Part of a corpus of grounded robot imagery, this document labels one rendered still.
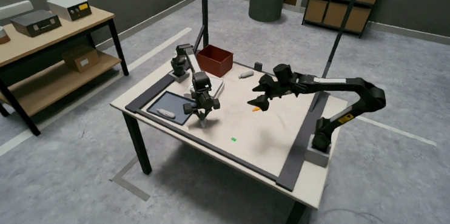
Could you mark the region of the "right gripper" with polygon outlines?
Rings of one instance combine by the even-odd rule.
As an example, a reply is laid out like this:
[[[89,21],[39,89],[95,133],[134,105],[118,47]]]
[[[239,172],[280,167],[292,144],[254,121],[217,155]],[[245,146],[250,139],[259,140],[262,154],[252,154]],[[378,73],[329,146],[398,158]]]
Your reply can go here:
[[[214,102],[213,109],[215,109],[215,110],[216,109],[220,109],[220,102],[219,102],[219,100],[216,98],[216,99],[213,99],[213,102]],[[198,109],[203,109],[203,107],[202,107],[199,99],[196,98],[196,104],[194,104],[193,106],[191,106],[190,103],[183,104],[183,109],[184,109],[184,114],[185,115],[191,114],[193,112],[193,114],[197,115],[198,118],[200,118]],[[212,108],[208,109],[208,110],[205,110],[205,113],[204,113],[205,117],[207,117],[207,115],[209,114],[210,111],[212,111]]]

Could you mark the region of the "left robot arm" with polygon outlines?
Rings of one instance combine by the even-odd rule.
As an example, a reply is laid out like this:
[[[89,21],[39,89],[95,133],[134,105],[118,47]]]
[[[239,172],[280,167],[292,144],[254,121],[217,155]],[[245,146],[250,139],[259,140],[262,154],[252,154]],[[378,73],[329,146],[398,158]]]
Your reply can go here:
[[[360,77],[356,78],[319,78],[298,72],[292,73],[290,64],[279,64],[273,68],[274,74],[280,83],[282,95],[310,94],[318,91],[350,91],[360,96],[353,105],[331,118],[321,117],[315,124],[312,148],[326,153],[331,144],[333,131],[341,125],[351,121],[365,112],[375,112],[386,106],[386,97],[383,89],[376,87]],[[298,83],[297,82],[298,79]],[[274,81],[268,74],[264,74],[259,84],[268,93],[274,90]],[[365,86],[365,88],[364,88]],[[367,89],[366,89],[367,88]],[[317,127],[316,127],[317,125]],[[328,139],[327,139],[328,138]],[[322,145],[324,146],[322,146]]]

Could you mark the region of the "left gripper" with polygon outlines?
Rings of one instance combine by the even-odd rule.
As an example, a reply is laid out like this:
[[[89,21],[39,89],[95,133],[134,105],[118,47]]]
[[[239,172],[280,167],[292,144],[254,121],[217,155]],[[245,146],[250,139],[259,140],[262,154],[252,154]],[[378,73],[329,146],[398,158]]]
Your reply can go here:
[[[260,84],[257,87],[254,87],[252,89],[253,92],[265,92],[265,93],[264,93],[264,95],[257,96],[257,98],[254,100],[248,101],[247,104],[259,107],[263,112],[267,111],[269,108],[269,105],[270,105],[268,98],[270,100],[273,100],[273,98],[275,98],[275,97],[282,98],[282,96],[284,96],[281,94],[280,83],[278,81],[276,81],[274,86],[275,86],[274,90],[272,90],[268,93],[265,92],[267,89],[266,90],[263,89]]]

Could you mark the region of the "red open box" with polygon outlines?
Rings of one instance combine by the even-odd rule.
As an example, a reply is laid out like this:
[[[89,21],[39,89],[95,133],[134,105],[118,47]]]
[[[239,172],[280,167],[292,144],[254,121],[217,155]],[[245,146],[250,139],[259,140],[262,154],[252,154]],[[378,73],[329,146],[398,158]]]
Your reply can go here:
[[[233,65],[233,53],[211,44],[196,53],[202,70],[221,78]]]

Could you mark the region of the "white digital weighing scale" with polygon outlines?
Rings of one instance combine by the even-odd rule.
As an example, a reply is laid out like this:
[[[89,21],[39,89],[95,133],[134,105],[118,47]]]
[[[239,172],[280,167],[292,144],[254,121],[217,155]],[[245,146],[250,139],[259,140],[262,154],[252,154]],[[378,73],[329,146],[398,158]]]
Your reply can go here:
[[[212,90],[209,91],[209,95],[211,96],[212,99],[216,99],[220,96],[221,92],[224,89],[224,85],[225,85],[225,83],[223,82],[224,80],[215,78],[212,76],[208,76],[208,77],[210,78],[210,82],[212,85],[212,87],[211,87]],[[191,92],[195,92],[192,83],[187,88],[187,90],[184,92],[184,97],[192,98]]]

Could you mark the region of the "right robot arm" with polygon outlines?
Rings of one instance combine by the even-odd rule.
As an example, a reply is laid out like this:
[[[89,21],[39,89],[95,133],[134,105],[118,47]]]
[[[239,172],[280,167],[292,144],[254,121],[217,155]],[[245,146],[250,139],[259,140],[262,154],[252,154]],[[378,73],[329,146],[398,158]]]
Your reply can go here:
[[[212,90],[212,85],[210,78],[206,75],[205,71],[201,69],[192,47],[193,45],[190,44],[182,44],[176,47],[177,56],[172,58],[170,62],[174,70],[172,74],[177,77],[185,74],[183,66],[186,66],[186,57],[192,71],[192,84],[195,90],[195,92],[191,92],[192,99],[195,99],[195,102],[196,98],[199,99],[203,109],[208,110],[214,105],[213,99],[209,95],[209,91]],[[207,85],[208,87],[206,87]]]

